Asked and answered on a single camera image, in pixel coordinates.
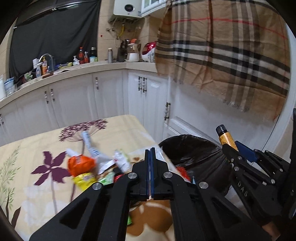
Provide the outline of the orange brown bottle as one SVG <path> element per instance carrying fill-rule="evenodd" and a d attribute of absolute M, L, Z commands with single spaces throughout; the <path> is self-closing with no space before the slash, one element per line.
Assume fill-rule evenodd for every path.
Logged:
<path fill-rule="evenodd" d="M 217 135 L 218 135 L 221 145 L 228 144 L 233 149 L 238 151 L 238 148 L 234 142 L 233 137 L 231 136 L 231 134 L 228 132 L 228 130 L 225 128 L 224 125 L 217 126 L 216 132 L 217 132 Z"/>

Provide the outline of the green white snack bag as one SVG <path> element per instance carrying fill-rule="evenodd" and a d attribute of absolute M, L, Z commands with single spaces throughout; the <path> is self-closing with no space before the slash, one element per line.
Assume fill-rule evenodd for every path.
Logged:
<path fill-rule="evenodd" d="M 103 177 L 99 178 L 98 182 L 101 183 L 102 185 L 112 184 L 114 182 L 114 176 L 115 176 L 115 173 L 113 171 L 108 172 Z"/>

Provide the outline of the yellow snack bag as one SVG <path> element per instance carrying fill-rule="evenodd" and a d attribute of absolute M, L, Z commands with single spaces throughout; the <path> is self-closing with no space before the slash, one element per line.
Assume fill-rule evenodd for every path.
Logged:
<path fill-rule="evenodd" d="M 85 191 L 92 184 L 97 182 L 96 176 L 93 173 L 83 173 L 73 177 L 72 180 L 81 191 Z"/>

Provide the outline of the red plastic bag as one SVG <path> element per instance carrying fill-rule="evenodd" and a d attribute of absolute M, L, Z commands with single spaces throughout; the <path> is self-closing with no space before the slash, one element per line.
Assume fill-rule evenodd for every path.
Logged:
<path fill-rule="evenodd" d="M 187 174 L 187 171 L 185 170 L 184 167 L 177 167 L 176 168 L 179 172 L 180 175 L 188 182 L 191 182 L 191 178 L 189 177 L 189 175 Z"/>

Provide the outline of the orange snack bag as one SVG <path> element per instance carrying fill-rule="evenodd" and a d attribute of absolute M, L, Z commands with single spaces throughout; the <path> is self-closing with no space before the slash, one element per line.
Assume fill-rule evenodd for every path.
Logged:
<path fill-rule="evenodd" d="M 67 162 L 68 171 L 73 177 L 91 172 L 96 166 L 94 159 L 78 154 L 72 149 L 67 149 L 66 155 L 69 157 Z"/>

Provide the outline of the white blue twisted wrapper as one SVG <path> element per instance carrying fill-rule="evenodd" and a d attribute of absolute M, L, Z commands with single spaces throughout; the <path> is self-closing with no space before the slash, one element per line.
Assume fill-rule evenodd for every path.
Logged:
<path fill-rule="evenodd" d="M 93 146 L 88 131 L 82 131 L 81 135 L 86 148 L 88 149 L 88 152 L 90 153 L 92 159 L 95 160 L 95 164 L 97 166 L 97 174 L 101 175 L 103 172 L 113 166 L 115 164 L 115 161 L 106 154 L 100 152 L 98 149 L 95 148 L 95 146 Z"/>

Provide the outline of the white green wrapper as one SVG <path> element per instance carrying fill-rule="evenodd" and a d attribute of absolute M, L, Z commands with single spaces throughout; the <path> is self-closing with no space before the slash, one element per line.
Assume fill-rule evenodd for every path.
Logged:
<path fill-rule="evenodd" d="M 131 171 L 132 165 L 127 154 L 123 150 L 115 150 L 113 158 L 117 167 L 122 171 L 122 173 L 128 173 Z"/>

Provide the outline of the black trash bin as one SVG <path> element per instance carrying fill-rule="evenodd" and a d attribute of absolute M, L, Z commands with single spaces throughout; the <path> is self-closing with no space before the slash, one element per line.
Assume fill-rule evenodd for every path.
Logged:
<path fill-rule="evenodd" d="M 175 167 L 182 167 L 196 182 L 207 182 L 222 195 L 231 186 L 231 166 L 222 148 L 213 142 L 193 135 L 169 137 L 159 147 Z"/>

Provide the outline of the white kitchen cabinets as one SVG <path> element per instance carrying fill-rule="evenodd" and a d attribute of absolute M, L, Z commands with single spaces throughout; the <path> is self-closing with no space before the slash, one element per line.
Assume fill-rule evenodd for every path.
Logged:
<path fill-rule="evenodd" d="M 127 69 L 75 76 L 65 73 L 29 84 L 1 101 L 1 145 L 57 128 L 130 114 L 156 142 L 191 134 L 218 142 L 223 124 L 252 149 L 288 159 L 292 115 L 267 120 L 232 108 L 194 87 Z"/>

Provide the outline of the plaid beige scarf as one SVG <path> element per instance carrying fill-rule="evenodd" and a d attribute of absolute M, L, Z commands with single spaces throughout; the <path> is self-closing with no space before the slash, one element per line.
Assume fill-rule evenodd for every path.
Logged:
<path fill-rule="evenodd" d="M 287 29 L 267 1 L 167 1 L 155 61 L 159 75 L 267 120 L 290 87 Z"/>

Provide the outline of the red white appliance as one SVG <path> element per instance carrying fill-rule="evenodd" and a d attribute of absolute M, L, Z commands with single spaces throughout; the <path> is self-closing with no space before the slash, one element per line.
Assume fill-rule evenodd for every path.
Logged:
<path fill-rule="evenodd" d="M 149 63 L 155 62 L 154 51 L 155 51 L 156 45 L 157 45 L 156 41 L 145 44 L 142 50 L 142 60 L 144 62 L 149 62 Z"/>

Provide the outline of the white blender jug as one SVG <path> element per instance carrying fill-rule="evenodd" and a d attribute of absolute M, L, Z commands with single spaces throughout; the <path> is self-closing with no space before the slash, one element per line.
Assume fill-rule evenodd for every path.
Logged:
<path fill-rule="evenodd" d="M 141 43 L 139 39 L 131 39 L 127 45 L 126 62 L 138 62 L 140 60 Z"/>

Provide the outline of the black lidded jar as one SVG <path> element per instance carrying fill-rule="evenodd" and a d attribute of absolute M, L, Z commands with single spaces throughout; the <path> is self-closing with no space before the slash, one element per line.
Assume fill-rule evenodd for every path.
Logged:
<path fill-rule="evenodd" d="M 92 47 L 90 50 L 90 55 L 89 55 L 89 62 L 97 62 L 98 58 L 97 58 L 97 49 L 96 47 Z"/>

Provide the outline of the blue spray bottle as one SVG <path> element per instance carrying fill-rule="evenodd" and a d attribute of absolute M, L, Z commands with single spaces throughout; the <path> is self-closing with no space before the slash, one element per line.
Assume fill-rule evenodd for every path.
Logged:
<path fill-rule="evenodd" d="M 36 68 L 36 71 L 35 71 L 36 78 L 42 76 L 41 65 L 42 65 L 41 63 L 39 65 L 37 65 L 37 68 Z"/>

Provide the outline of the orange dish soap bottle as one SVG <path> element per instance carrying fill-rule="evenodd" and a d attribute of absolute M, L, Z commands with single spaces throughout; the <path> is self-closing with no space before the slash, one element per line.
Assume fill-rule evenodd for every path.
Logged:
<path fill-rule="evenodd" d="M 47 74 L 47 72 L 48 72 L 48 62 L 46 60 L 46 57 L 43 57 L 43 60 L 42 60 L 42 75 Z"/>

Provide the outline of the dark sauce bottle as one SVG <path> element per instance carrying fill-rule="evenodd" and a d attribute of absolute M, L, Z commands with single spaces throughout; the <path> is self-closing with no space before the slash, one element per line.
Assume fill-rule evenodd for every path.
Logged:
<path fill-rule="evenodd" d="M 79 49 L 78 60 L 79 60 L 79 64 L 84 64 L 84 52 L 82 47 L 80 47 Z"/>

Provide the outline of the black knife block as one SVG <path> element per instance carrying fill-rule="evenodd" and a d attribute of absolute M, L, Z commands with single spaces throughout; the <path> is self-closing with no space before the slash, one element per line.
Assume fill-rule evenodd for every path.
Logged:
<path fill-rule="evenodd" d="M 120 47 L 117 51 L 117 62 L 125 62 L 127 58 L 127 48 L 128 44 L 130 43 L 129 39 L 124 39 L 121 41 Z"/>

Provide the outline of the chrome faucet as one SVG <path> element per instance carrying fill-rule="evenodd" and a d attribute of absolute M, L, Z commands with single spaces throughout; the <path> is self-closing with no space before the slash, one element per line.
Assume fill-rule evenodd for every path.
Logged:
<path fill-rule="evenodd" d="M 49 53 L 43 54 L 39 58 L 38 63 L 42 63 L 41 70 L 42 70 L 43 75 L 45 75 L 47 73 L 54 73 L 55 60 L 51 54 L 49 54 Z"/>

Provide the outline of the steel thermos bottle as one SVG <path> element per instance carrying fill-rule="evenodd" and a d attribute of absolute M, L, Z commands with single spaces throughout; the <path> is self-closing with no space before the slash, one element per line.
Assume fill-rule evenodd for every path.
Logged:
<path fill-rule="evenodd" d="M 108 63 L 113 63 L 113 50 L 112 50 L 112 48 L 108 48 L 107 62 Z"/>

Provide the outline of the white water heater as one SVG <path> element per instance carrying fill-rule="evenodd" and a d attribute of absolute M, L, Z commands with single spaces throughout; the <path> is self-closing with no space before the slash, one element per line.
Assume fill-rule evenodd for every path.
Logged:
<path fill-rule="evenodd" d="M 109 22 L 117 20 L 133 20 L 142 18 L 141 0 L 114 0 L 110 3 L 111 16 Z"/>

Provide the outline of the black curtain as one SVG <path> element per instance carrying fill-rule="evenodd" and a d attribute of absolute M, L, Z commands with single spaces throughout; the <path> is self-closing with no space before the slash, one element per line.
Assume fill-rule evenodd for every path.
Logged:
<path fill-rule="evenodd" d="M 33 60 L 51 55 L 55 64 L 72 61 L 79 49 L 97 47 L 100 1 L 36 1 L 18 17 L 13 30 L 10 77 L 33 69 Z"/>

